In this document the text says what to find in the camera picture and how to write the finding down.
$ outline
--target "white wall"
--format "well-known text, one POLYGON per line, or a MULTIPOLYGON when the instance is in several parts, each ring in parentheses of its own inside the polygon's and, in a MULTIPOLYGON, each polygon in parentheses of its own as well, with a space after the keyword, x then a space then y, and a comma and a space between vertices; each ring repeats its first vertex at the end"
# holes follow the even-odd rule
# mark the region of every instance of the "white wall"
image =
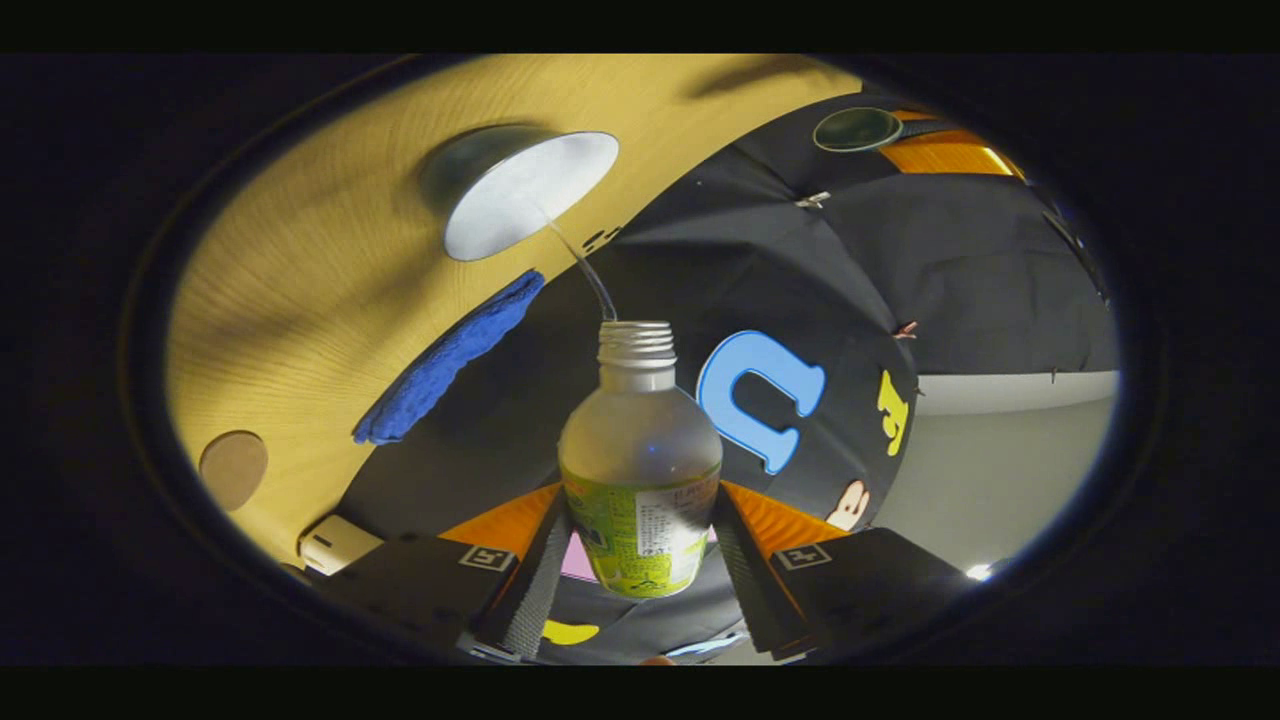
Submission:
POLYGON ((961 570, 1016 555, 1085 479, 1112 405, 918 415, 873 523, 961 570))

